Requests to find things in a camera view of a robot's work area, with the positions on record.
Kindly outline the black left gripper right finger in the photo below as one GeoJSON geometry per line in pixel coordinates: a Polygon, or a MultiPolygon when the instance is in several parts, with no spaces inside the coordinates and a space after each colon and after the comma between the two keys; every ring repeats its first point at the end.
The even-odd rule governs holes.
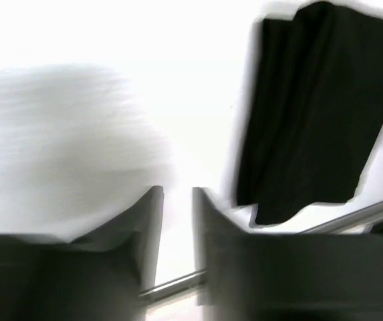
{"type": "Polygon", "coordinates": [[[206,320],[383,320],[383,237],[251,234],[193,189],[206,320]]]}

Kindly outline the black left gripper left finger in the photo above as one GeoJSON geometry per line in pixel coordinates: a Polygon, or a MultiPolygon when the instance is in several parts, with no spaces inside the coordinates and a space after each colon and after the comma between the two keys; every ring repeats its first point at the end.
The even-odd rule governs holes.
{"type": "Polygon", "coordinates": [[[69,243],[0,235],[0,320],[140,320],[155,283],[164,191],[69,243]]]}

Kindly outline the black skirt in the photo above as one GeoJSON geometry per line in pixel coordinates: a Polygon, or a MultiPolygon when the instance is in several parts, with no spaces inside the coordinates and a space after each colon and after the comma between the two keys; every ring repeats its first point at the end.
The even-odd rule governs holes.
{"type": "Polygon", "coordinates": [[[318,1],[266,17],[255,42],[236,204],[277,225],[348,202],[383,126],[383,17],[318,1]]]}

